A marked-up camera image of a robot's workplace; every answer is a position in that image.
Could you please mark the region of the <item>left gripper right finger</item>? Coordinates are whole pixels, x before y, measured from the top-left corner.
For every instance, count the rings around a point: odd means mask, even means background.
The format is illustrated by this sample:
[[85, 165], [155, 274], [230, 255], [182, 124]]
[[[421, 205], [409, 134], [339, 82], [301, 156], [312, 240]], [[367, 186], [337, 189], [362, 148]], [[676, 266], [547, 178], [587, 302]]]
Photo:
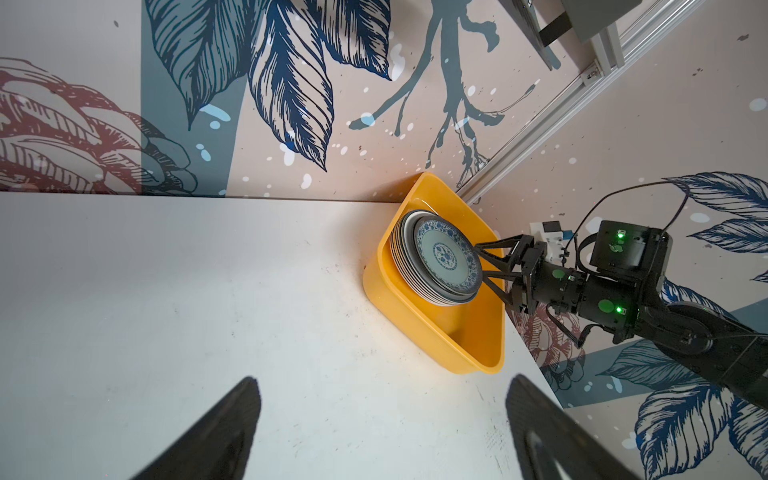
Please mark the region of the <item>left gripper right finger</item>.
[[525, 376], [512, 379], [505, 406], [523, 478], [637, 477]]

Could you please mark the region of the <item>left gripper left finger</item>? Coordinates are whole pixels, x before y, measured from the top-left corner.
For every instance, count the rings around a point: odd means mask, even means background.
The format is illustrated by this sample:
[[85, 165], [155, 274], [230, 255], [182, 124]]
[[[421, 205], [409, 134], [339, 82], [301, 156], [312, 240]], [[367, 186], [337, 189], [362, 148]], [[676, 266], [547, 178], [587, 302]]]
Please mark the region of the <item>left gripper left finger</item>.
[[260, 412], [257, 380], [245, 377], [135, 477], [242, 479]]

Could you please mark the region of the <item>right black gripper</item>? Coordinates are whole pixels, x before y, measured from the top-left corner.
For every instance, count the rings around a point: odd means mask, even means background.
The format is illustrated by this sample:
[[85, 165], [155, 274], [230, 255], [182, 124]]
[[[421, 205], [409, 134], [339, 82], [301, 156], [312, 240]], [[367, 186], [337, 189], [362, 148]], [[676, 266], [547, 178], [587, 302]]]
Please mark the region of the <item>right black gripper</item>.
[[475, 245], [477, 253], [506, 250], [512, 272], [483, 271], [483, 283], [512, 312], [532, 314], [540, 303], [556, 313], [576, 314], [589, 275], [545, 259], [547, 245], [531, 235], [516, 235]]

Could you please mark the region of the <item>small teal patterned plate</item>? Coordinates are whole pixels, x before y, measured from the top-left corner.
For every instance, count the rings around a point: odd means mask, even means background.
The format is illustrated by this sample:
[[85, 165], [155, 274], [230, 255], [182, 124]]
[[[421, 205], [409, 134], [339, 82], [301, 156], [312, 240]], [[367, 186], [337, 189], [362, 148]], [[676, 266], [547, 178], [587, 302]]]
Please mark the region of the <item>small teal patterned plate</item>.
[[416, 221], [416, 252], [431, 278], [443, 290], [472, 297], [482, 284], [482, 265], [468, 238], [442, 217], [427, 215]]

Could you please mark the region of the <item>black round plate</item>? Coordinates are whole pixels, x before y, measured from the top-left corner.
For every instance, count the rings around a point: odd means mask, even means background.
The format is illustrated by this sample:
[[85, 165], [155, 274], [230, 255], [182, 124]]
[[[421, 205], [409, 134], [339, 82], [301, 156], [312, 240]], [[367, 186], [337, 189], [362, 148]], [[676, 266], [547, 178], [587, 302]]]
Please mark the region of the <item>black round plate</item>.
[[457, 306], [470, 302], [472, 297], [452, 295], [441, 289], [422, 264], [415, 248], [413, 232], [421, 217], [436, 215], [428, 210], [413, 210], [398, 220], [390, 235], [390, 250], [398, 272], [416, 295], [437, 306]]

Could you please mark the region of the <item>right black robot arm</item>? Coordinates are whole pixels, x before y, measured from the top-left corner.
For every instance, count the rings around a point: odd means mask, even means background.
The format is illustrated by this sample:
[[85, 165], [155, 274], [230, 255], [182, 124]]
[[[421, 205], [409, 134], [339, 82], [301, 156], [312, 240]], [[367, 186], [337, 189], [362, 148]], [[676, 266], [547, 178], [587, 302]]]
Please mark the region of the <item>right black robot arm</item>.
[[604, 220], [584, 245], [588, 264], [547, 259], [548, 245], [517, 235], [474, 246], [493, 265], [483, 282], [504, 304], [550, 321], [576, 347], [601, 328], [621, 343], [651, 341], [693, 374], [760, 408], [767, 406], [767, 336], [693, 302], [666, 304], [662, 287], [672, 246], [663, 229]]

